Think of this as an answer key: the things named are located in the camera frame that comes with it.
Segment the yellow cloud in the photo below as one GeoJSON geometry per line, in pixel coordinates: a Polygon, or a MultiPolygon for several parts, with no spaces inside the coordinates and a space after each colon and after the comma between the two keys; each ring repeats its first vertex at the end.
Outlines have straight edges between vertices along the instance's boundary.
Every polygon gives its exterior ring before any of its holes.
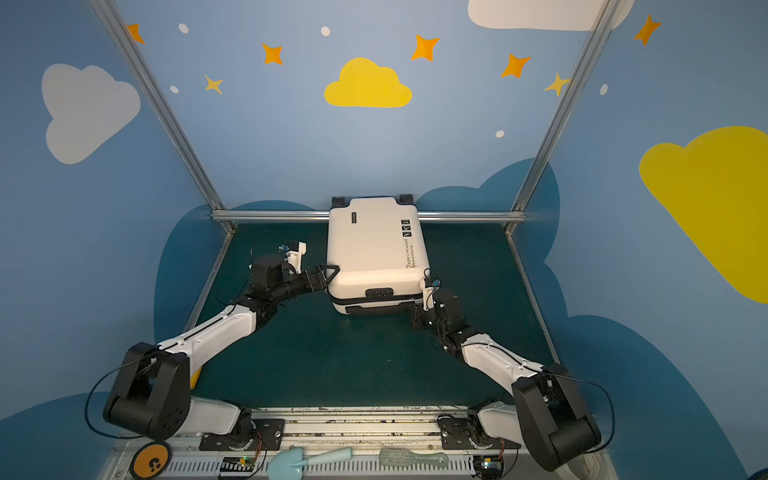
{"type": "Polygon", "coordinates": [[[368,58],[348,61],[339,81],[326,87],[326,101],[337,107],[402,107],[412,96],[394,70],[379,67],[368,58]]]}
{"type": "Polygon", "coordinates": [[[723,127],[686,147],[658,144],[640,176],[733,288],[768,303],[768,135],[723,127]]]}

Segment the suitcase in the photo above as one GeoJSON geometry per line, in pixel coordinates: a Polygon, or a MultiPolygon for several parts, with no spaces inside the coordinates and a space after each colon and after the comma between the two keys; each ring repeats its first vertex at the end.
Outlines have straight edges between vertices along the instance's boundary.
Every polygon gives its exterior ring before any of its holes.
{"type": "Polygon", "coordinates": [[[419,281],[429,259],[413,196],[335,197],[327,261],[339,266],[328,293],[341,313],[390,313],[421,304],[419,281]]]}

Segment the yellow object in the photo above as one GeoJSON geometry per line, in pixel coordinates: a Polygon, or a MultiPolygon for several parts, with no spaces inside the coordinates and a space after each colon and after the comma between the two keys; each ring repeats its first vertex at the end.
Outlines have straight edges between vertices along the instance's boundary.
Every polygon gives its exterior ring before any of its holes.
{"type": "Polygon", "coordinates": [[[200,378],[200,371],[203,369],[203,367],[200,367],[197,369],[197,371],[192,374],[190,377],[190,390],[194,390],[194,388],[197,386],[197,380],[200,378]]]}
{"type": "Polygon", "coordinates": [[[661,23],[654,22],[650,18],[650,15],[648,15],[648,19],[645,21],[645,25],[643,25],[643,28],[637,33],[637,35],[634,36],[634,39],[642,40],[643,46],[648,45],[648,39],[660,26],[661,23]]]}
{"type": "Polygon", "coordinates": [[[264,53],[266,53],[266,57],[264,58],[264,63],[276,63],[278,65],[282,65],[283,61],[280,60],[280,51],[283,50],[283,47],[267,47],[266,43],[261,44],[262,47],[264,47],[264,53]]]}
{"type": "Polygon", "coordinates": [[[221,90],[219,90],[219,84],[223,80],[213,81],[210,78],[208,78],[208,75],[205,76],[205,79],[208,80],[208,86],[205,87],[205,89],[206,90],[215,90],[215,91],[219,92],[219,95],[221,95],[221,90]]]}
{"type": "Polygon", "coordinates": [[[400,83],[394,70],[368,58],[353,58],[326,87],[326,101],[337,107],[402,107],[411,101],[411,89],[400,83]]]}
{"type": "Polygon", "coordinates": [[[135,41],[139,43],[144,43],[144,39],[139,35],[139,24],[134,23],[133,25],[128,25],[128,31],[131,33],[131,37],[134,38],[135,41]]]}
{"type": "Polygon", "coordinates": [[[723,127],[686,147],[658,144],[640,176],[733,288],[768,303],[768,135],[723,127]]]}
{"type": "Polygon", "coordinates": [[[153,478],[168,463],[170,452],[164,443],[153,442],[142,447],[131,463],[131,474],[135,478],[153,478]]]}
{"type": "Polygon", "coordinates": [[[560,78],[560,72],[556,72],[554,74],[554,83],[544,89],[544,91],[547,90],[554,90],[558,93],[558,97],[560,96],[560,90],[562,90],[563,85],[567,84],[569,81],[571,81],[570,78],[566,78],[563,80],[560,78]]]}
{"type": "Polygon", "coordinates": [[[514,75],[515,77],[520,78],[520,75],[523,74],[523,67],[525,66],[525,63],[530,59],[531,57],[517,58],[514,55],[509,55],[509,63],[507,64],[507,68],[504,70],[504,73],[502,73],[502,78],[506,77],[507,75],[514,75]]]}
{"type": "Polygon", "coordinates": [[[432,61],[432,49],[435,48],[435,45],[437,44],[439,38],[433,38],[432,40],[425,40],[424,38],[416,36],[416,51],[413,52],[413,56],[411,57],[411,60],[416,60],[417,58],[426,58],[429,61],[432,61]]]}

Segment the yellow star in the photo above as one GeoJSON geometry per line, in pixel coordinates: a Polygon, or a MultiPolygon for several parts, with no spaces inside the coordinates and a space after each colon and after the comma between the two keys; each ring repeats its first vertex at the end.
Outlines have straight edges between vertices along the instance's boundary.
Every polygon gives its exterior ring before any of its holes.
{"type": "Polygon", "coordinates": [[[661,26],[661,23],[654,22],[650,15],[648,15],[648,20],[645,21],[645,25],[643,25],[642,30],[640,30],[637,35],[635,35],[635,40],[642,40],[643,46],[648,45],[648,39],[650,38],[651,34],[653,34],[657,28],[661,26]]]}
{"type": "Polygon", "coordinates": [[[413,52],[413,56],[411,57],[411,60],[416,60],[417,58],[426,58],[429,61],[432,61],[432,49],[435,47],[435,44],[440,40],[439,38],[433,38],[432,40],[425,40],[424,38],[416,36],[416,51],[413,52]]]}
{"type": "Polygon", "coordinates": [[[262,47],[264,47],[264,51],[266,52],[266,58],[264,58],[264,63],[276,63],[278,65],[282,65],[283,61],[280,60],[280,50],[283,50],[283,47],[267,47],[266,43],[261,44],[262,47]]]}
{"type": "Polygon", "coordinates": [[[144,39],[139,35],[139,24],[134,23],[133,25],[128,25],[128,31],[131,33],[131,37],[134,38],[135,41],[139,43],[144,43],[144,39]]]}
{"type": "Polygon", "coordinates": [[[205,89],[206,90],[215,90],[215,91],[219,92],[219,95],[221,95],[221,90],[219,90],[219,84],[223,80],[213,81],[210,78],[208,78],[208,75],[205,76],[205,79],[208,80],[208,86],[205,87],[205,89]]]}
{"type": "Polygon", "coordinates": [[[554,74],[554,83],[544,89],[544,91],[547,90],[554,90],[558,93],[558,97],[560,96],[560,90],[563,88],[563,85],[567,84],[569,81],[571,81],[570,78],[566,78],[563,80],[560,78],[560,72],[557,72],[554,74]]]}
{"type": "Polygon", "coordinates": [[[517,58],[514,55],[509,55],[509,65],[507,65],[507,69],[504,70],[504,73],[502,73],[502,78],[506,77],[507,75],[514,75],[515,77],[520,78],[520,75],[523,74],[523,67],[525,66],[525,62],[530,59],[531,57],[517,58]]]}

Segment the green mat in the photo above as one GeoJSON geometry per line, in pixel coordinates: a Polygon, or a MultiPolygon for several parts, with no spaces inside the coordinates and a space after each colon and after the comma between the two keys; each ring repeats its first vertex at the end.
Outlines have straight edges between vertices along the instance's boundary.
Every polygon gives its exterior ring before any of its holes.
{"type": "MultiPolygon", "coordinates": [[[[422,229],[430,267],[444,288],[456,291],[468,323],[513,352],[551,363],[501,226],[422,229]]],[[[300,240],[307,244],[303,267],[313,267],[325,263],[327,231],[324,223],[240,225],[200,321],[237,297],[252,253],[276,253],[282,239],[300,240]]],[[[406,313],[346,316],[322,292],[285,302],[268,325],[209,361],[194,390],[254,408],[471,406],[502,393],[483,373],[444,353],[429,331],[412,331],[406,313]]]]}

